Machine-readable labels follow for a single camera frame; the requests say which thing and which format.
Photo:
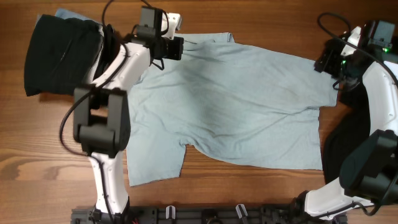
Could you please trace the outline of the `light blue t-shirt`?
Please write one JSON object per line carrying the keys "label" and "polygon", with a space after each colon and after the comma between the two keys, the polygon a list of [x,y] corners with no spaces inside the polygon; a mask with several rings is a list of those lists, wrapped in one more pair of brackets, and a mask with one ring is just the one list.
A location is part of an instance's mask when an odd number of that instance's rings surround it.
{"label": "light blue t-shirt", "polygon": [[186,147],[243,166],[322,168],[320,108],[333,80],[312,60],[186,34],[182,59],[148,68],[129,92],[131,186],[180,175]]}

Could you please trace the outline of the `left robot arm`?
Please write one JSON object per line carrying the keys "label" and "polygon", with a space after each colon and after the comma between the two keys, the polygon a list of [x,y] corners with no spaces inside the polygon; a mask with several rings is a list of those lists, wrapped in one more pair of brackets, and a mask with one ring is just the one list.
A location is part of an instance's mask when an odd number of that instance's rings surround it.
{"label": "left robot arm", "polygon": [[103,73],[75,88],[73,137],[90,160],[97,191],[89,222],[131,222],[122,163],[131,134],[127,96],[155,60],[163,70],[165,59],[182,58],[183,38],[175,35],[181,25],[180,14],[143,6],[139,23]]}

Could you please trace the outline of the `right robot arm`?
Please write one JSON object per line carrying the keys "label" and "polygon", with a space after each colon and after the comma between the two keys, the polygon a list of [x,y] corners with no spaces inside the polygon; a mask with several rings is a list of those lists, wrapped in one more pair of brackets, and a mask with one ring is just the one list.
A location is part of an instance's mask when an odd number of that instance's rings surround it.
{"label": "right robot arm", "polygon": [[332,35],[315,62],[330,74],[352,108],[328,136],[323,187],[304,191],[287,208],[262,209],[286,223],[346,223],[360,209],[369,217],[397,203],[397,37],[395,25],[371,20]]}

